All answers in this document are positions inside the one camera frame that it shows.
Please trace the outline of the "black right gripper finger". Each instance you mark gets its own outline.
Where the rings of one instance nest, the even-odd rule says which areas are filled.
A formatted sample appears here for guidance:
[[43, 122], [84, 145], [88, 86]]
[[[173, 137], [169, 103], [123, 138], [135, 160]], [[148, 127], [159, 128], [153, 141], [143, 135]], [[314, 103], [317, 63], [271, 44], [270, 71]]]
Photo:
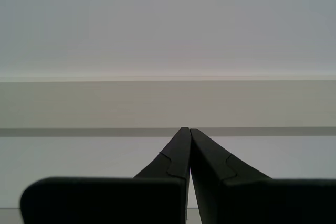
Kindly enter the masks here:
[[202, 223], [335, 223], [334, 179], [273, 179], [191, 129]]
[[191, 132], [183, 127], [132, 178], [49, 177], [20, 198], [24, 223], [186, 223]]

